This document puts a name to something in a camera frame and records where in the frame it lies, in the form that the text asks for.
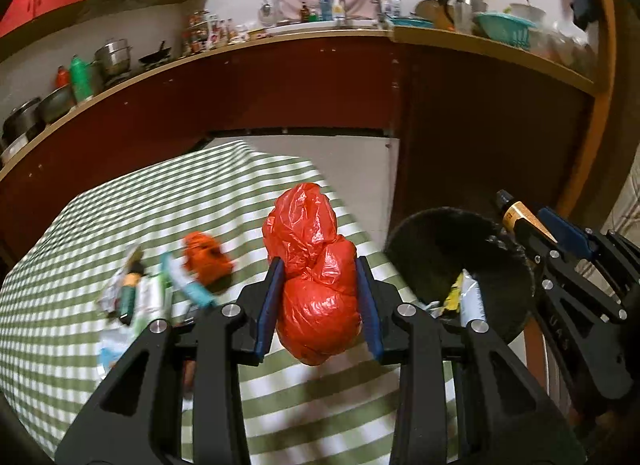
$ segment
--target black trash can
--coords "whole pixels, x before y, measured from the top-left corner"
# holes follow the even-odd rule
[[[425,304],[444,301],[466,268],[480,286],[489,326],[507,343],[523,330],[533,274],[522,247],[500,225],[450,207],[423,210],[389,235],[385,254]]]

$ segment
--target green and white striped tablecloth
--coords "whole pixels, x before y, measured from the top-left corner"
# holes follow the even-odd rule
[[[304,181],[322,187],[338,218],[338,233],[354,242],[358,255],[367,256],[375,278],[396,285],[405,301],[414,300],[307,159],[255,152],[238,141],[105,183],[65,207],[0,292],[0,389],[47,453],[53,456],[97,387],[105,319],[95,300],[126,247],[143,243],[144,262],[155,273],[162,252],[180,255],[184,235],[206,231],[234,261],[232,286],[220,298],[231,301],[243,286],[266,275],[262,222],[280,194]],[[177,295],[174,314],[185,305]],[[263,365],[240,369],[252,463],[388,463],[398,376],[398,368],[373,361],[363,343],[312,368],[274,337]],[[446,385],[452,398],[452,381]],[[191,435],[187,411],[186,459],[191,458]]]

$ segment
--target tiled floor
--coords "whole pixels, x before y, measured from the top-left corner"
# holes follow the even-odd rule
[[[311,159],[373,242],[383,247],[396,180],[398,140],[282,134],[216,138],[209,145],[234,140],[244,140],[262,152]]]

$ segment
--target kitchen counter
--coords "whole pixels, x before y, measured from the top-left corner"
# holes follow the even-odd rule
[[[303,31],[205,52],[97,95],[16,154],[0,171],[0,257],[11,267],[78,193],[223,131],[400,138],[393,224],[429,206],[491,214],[498,188],[553,205],[592,92],[528,52],[433,29]]]

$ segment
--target metal screw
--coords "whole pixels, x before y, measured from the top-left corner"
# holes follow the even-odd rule
[[[166,320],[154,320],[151,324],[149,324],[149,330],[151,331],[151,333],[162,333],[164,330],[166,330]]]
[[[241,311],[242,308],[239,307],[238,304],[227,304],[222,308],[222,315],[225,317],[235,317],[236,315],[239,315]]]
[[[472,320],[471,329],[476,333],[487,333],[487,331],[489,331],[489,324],[480,319]]]
[[[401,304],[398,306],[398,313],[403,317],[412,317],[415,315],[415,306],[413,304]]]

